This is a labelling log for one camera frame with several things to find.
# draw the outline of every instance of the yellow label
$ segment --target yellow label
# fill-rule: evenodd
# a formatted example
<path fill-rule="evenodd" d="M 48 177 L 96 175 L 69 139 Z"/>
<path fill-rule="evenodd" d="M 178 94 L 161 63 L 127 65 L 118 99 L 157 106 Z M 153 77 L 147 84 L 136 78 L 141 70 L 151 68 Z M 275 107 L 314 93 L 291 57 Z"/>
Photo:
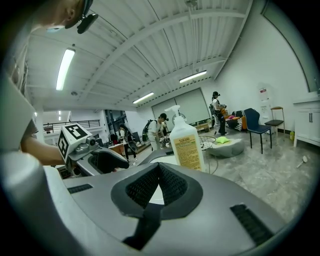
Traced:
<path fill-rule="evenodd" d="M 199 152 L 194 135 L 173 140 L 181 166 L 201 171 Z"/>

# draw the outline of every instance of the blue chair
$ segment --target blue chair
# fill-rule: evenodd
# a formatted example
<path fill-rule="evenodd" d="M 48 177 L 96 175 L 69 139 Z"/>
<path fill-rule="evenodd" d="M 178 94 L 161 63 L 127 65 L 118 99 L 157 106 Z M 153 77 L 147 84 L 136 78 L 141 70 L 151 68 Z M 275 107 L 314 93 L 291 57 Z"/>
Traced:
<path fill-rule="evenodd" d="M 271 138 L 271 126 L 270 125 L 260 125 L 259 118 L 260 114 L 252 108 L 248 108 L 244 111 L 244 116 L 246 119 L 246 126 L 250 133 L 250 145 L 252 148 L 252 139 L 251 132 L 255 134 L 260 134 L 260 143 L 261 143 L 261 154 L 263 154 L 262 147 L 262 134 L 270 131 L 270 148 L 272 149 L 272 138 Z"/>

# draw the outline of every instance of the round ottoman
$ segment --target round ottoman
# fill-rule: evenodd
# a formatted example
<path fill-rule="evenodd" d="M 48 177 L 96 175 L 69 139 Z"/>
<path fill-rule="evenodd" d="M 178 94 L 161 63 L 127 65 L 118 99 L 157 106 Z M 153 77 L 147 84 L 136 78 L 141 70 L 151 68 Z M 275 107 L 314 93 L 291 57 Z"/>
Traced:
<path fill-rule="evenodd" d="M 244 151 L 245 143 L 240 138 L 230 139 L 229 142 L 220 144 L 217 142 L 211 142 L 211 147 L 207 148 L 209 154 L 216 157 L 231 158 L 239 155 Z"/>

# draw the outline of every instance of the white ceiling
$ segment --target white ceiling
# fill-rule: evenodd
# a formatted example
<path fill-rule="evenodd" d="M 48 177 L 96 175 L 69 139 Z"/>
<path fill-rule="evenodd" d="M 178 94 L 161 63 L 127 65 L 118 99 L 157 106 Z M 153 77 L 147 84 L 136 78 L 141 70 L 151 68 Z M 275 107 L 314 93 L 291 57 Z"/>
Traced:
<path fill-rule="evenodd" d="M 54 124 L 54 123 L 61 123 L 67 122 L 69 117 L 70 111 L 61 111 L 61 121 L 59 121 L 59 113 L 58 111 L 48 111 L 43 112 L 42 120 L 43 124 Z"/>
<path fill-rule="evenodd" d="M 94 0 L 90 12 L 99 18 L 84 34 L 73 27 L 31 35 L 31 101 L 45 110 L 132 110 L 188 85 L 179 79 L 197 71 L 207 70 L 197 81 L 215 79 L 252 1 L 198 0 L 189 9 L 184 0 Z M 63 91 L 56 91 L 66 48 L 75 49 L 75 56 Z M 132 103 L 150 92 L 154 96 Z"/>

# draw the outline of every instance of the white shirt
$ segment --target white shirt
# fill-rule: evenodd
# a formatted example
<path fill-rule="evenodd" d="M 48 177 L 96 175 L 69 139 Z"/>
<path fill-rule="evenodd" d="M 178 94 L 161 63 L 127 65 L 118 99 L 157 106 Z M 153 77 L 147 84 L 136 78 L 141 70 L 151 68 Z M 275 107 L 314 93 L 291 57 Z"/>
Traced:
<path fill-rule="evenodd" d="M 153 133 L 157 134 L 160 128 L 161 128 L 161 123 L 159 123 L 158 121 L 152 121 L 148 127 L 148 138 L 154 139 L 155 136 L 153 135 Z"/>
<path fill-rule="evenodd" d="M 218 107 L 219 107 L 219 103 L 218 103 L 218 100 L 215 98 L 213 99 L 212 101 L 212 106 L 215 110 L 219 110 Z"/>
<path fill-rule="evenodd" d="M 166 128 L 167 128 L 167 126 L 166 126 L 165 122 L 162 122 L 160 130 L 163 132 Z"/>
<path fill-rule="evenodd" d="M 128 142 L 126 142 L 126 138 L 125 138 L 126 133 L 124 130 L 120 130 L 120 135 L 123 138 L 123 142 L 122 142 L 123 145 L 128 144 Z"/>

